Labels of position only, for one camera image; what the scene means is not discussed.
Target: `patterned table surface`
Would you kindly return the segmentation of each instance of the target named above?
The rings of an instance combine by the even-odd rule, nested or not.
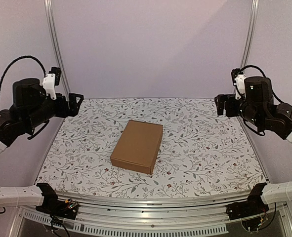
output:
[[[159,123],[164,134],[152,175],[113,167],[127,122]],[[183,198],[251,189],[264,175],[236,118],[211,99],[84,100],[65,119],[37,182],[59,191],[118,198]]]

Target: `black cable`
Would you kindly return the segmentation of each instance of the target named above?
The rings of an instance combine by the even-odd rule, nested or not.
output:
[[[254,130],[252,127],[250,127],[247,123],[246,120],[244,119],[244,125],[249,128],[252,132],[254,132],[256,135],[264,137],[265,136],[265,132],[263,131],[263,133],[259,133],[258,131]]]
[[[3,207],[3,211],[0,211],[0,214],[4,214],[6,212],[6,208]]]
[[[266,229],[266,228],[268,228],[268,226],[271,225],[271,223],[272,223],[273,220],[274,220],[275,214],[276,214],[276,202],[274,203],[274,214],[273,214],[273,216],[272,216],[271,221],[270,221],[269,224],[267,224],[265,227],[259,229],[260,231],[261,231],[261,230],[264,230],[264,229]]]
[[[14,59],[5,69],[5,71],[3,72],[3,75],[1,77],[1,80],[0,80],[0,95],[1,95],[1,87],[2,87],[2,83],[3,83],[3,80],[4,80],[4,77],[7,73],[7,71],[9,70],[9,68],[14,64],[16,63],[17,61],[21,60],[21,59],[24,59],[24,58],[30,58],[30,59],[33,59],[35,60],[39,65],[40,67],[42,68],[42,71],[43,71],[43,76],[45,77],[46,76],[46,70],[44,68],[44,66],[42,65],[42,63],[37,59],[35,58],[34,56],[31,56],[31,55],[25,55],[25,56],[20,56],[16,59]]]
[[[38,134],[40,134],[41,131],[43,131],[45,129],[45,127],[47,127],[47,125],[49,124],[49,120],[47,120],[44,124],[44,126],[42,126],[35,134],[33,134],[32,136],[28,137],[28,140],[32,140],[34,137],[36,137]]]
[[[61,225],[63,227],[63,229],[65,230],[66,234],[68,237],[70,237],[69,231],[67,230],[67,228],[65,227],[65,225],[62,223],[62,221],[60,221],[56,216],[54,215],[50,215],[51,217],[51,231],[53,234],[55,234],[58,237],[62,237],[61,235],[57,234],[56,231],[53,229],[53,223],[57,224],[57,225]]]
[[[244,66],[243,68],[241,68],[241,69],[239,70],[239,72],[237,72],[237,75],[238,75],[239,73],[242,73],[242,72],[243,72],[245,69],[247,69],[247,68],[255,68],[255,69],[258,69],[258,70],[261,72],[262,76],[263,76],[264,78],[266,78],[266,76],[265,76],[263,70],[262,70],[260,67],[255,66],[255,65],[246,65],[246,66]]]
[[[276,98],[277,101],[279,101],[280,103],[284,103],[273,91],[272,89],[272,93],[273,93],[273,96]]]

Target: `cardboard box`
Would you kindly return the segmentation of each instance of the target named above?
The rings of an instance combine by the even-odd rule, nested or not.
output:
[[[157,159],[163,126],[130,120],[112,155],[112,165],[152,174]]]

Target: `metal edge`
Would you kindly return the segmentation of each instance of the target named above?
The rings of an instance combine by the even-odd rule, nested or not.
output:
[[[286,236],[292,237],[292,215],[288,205],[284,205],[279,212]]]
[[[257,160],[258,160],[258,162],[260,164],[260,167],[262,169],[262,172],[263,172],[263,175],[265,177],[265,180],[270,183],[268,172],[266,171],[266,169],[265,169],[265,167],[264,167],[264,165],[263,165],[263,163],[262,163],[262,161],[260,159],[259,153],[257,152],[256,146],[254,144],[253,138],[250,136],[249,131],[246,129],[244,123],[242,122],[242,118],[238,117],[237,119],[238,119],[238,122],[240,123],[244,133],[246,134],[247,139],[249,140],[249,143],[250,143],[250,145],[251,145],[251,147],[252,147],[252,149],[254,151],[255,157],[257,158]]]
[[[70,86],[68,83],[68,79],[66,76],[66,72],[64,69],[63,60],[62,60],[61,52],[60,52],[60,48],[59,48],[51,0],[44,0],[44,5],[45,5],[45,10],[46,10],[46,17],[47,17],[49,33],[50,33],[50,38],[51,38],[51,43],[52,43],[54,55],[55,55],[58,67],[61,69],[61,81],[62,81],[63,88],[66,92],[66,97],[69,99]]]
[[[21,229],[21,224],[22,224],[22,221],[23,221],[22,213],[24,211],[25,210],[23,208],[19,208],[16,211],[16,214],[14,216],[14,220],[12,222],[12,226],[11,226],[11,229],[9,231],[8,237],[17,237],[18,236],[19,231]]]
[[[244,67],[247,64],[247,61],[249,58],[250,49],[252,45],[252,39],[253,39],[254,31],[255,31],[258,8],[259,8],[259,0],[252,0],[247,39],[246,39],[245,49],[244,49],[243,57],[241,60],[240,68]]]
[[[29,220],[33,220],[35,222],[49,225],[48,219],[50,218],[48,215],[43,214],[41,212],[37,212],[31,208],[24,208],[25,215],[24,217]],[[196,218],[191,218],[190,220],[183,220],[177,221],[175,218],[169,220],[166,223],[161,222],[161,218],[155,218],[153,220],[150,220],[149,218],[145,218],[145,222],[140,222],[139,224],[133,224],[131,222],[128,222],[127,220],[115,220],[111,222],[100,222],[99,218],[97,219],[76,219],[76,220],[69,220],[64,219],[63,222],[66,225],[66,227],[72,231],[72,232],[78,232],[82,234],[87,235],[93,235],[93,236],[101,236],[99,234],[102,234],[102,236],[114,236],[112,234],[103,234],[103,233],[97,233],[97,232],[90,232],[88,229],[108,229],[110,231],[120,231],[120,232],[141,232],[141,233],[156,233],[159,232],[159,235],[152,235],[152,236],[161,236],[160,232],[167,232],[167,231],[173,231],[173,232],[184,232],[184,231],[191,231],[192,229],[200,229],[200,228],[208,228],[208,227],[216,227],[219,225],[226,226],[229,220],[222,219],[221,216],[219,217],[212,217],[213,221],[210,221],[208,218],[204,218],[201,220],[201,222],[197,222]]]
[[[259,0],[252,0],[252,4],[251,4],[251,12],[250,12],[250,21],[249,21],[249,28],[248,28],[248,33],[247,33],[247,39],[246,39],[246,45],[245,45],[245,49],[244,49],[244,53],[243,53],[243,57],[241,60],[241,65],[240,68],[243,68],[248,61],[249,55],[250,55],[250,50],[251,50],[251,45],[252,45],[252,39],[253,39],[253,35],[254,35],[254,31],[255,31],[255,25],[256,25],[256,19],[257,19],[257,15],[258,15],[258,9],[259,9]],[[263,171],[264,177],[267,181],[270,182],[270,179],[268,177],[268,172],[265,170],[264,165],[260,159],[260,156],[257,152],[256,146],[254,144],[253,139],[251,138],[249,131],[246,130],[245,126],[242,123],[242,119],[240,117],[238,117],[238,121],[241,125],[241,127],[243,128],[243,131],[245,132],[247,139],[249,140],[251,147],[255,153],[255,156],[261,166],[261,169]]]
[[[79,195],[56,191],[60,199],[73,198],[87,204],[98,204],[105,206],[129,206],[129,207],[179,207],[179,206],[200,206],[218,203],[229,203],[247,199],[249,191],[236,193],[219,194],[214,196],[189,197],[189,198],[154,198],[154,199],[132,199],[118,197],[96,197],[90,195]]]
[[[43,158],[42,158],[42,161],[41,161],[41,166],[38,168],[37,175],[34,176],[34,178],[33,178],[34,183],[36,182],[36,179],[37,179],[37,177],[38,177],[39,174],[40,174],[40,171],[41,171],[41,169],[42,169],[42,165],[43,165],[44,161],[46,160],[46,157],[47,157],[47,155],[48,155],[48,153],[49,153],[49,151],[50,151],[50,148],[51,148],[51,146],[52,146],[52,143],[53,143],[54,140],[56,139],[57,134],[58,134],[58,132],[59,132],[59,130],[60,130],[60,128],[61,128],[61,126],[62,126],[62,124],[63,124],[64,121],[65,121],[65,119],[62,119],[62,120],[61,120],[61,122],[60,122],[60,124],[58,125],[58,127],[57,127],[57,129],[56,129],[56,131],[55,131],[55,133],[54,133],[54,135],[53,135],[53,137],[52,137],[51,140],[50,140],[50,143],[49,143],[49,145],[48,145],[48,147],[47,147],[47,149],[46,149],[46,152],[45,152],[45,154],[43,155]]]
[[[86,212],[81,212],[76,220],[64,219],[64,223],[70,227],[77,226],[92,226],[92,227],[102,227],[110,229],[126,229],[126,230],[183,230],[187,228],[200,228],[208,227],[218,224],[230,224],[235,222],[240,222],[241,220],[247,220],[255,218],[259,215],[250,216],[243,219],[229,220],[228,215],[225,213],[226,206],[220,206],[219,208],[214,208],[212,206],[208,207],[198,207],[193,210],[175,210],[171,208],[170,210],[162,211],[145,211],[133,210],[133,208],[127,209],[126,211],[118,212],[110,207],[96,208],[86,207]],[[277,210],[279,211],[284,207],[283,203],[277,205]],[[34,214],[42,217],[48,217],[48,215],[37,212],[35,208],[24,207],[26,211],[33,212]],[[215,210],[212,215],[210,215],[210,210]],[[270,205],[269,213],[274,211],[273,204]]]

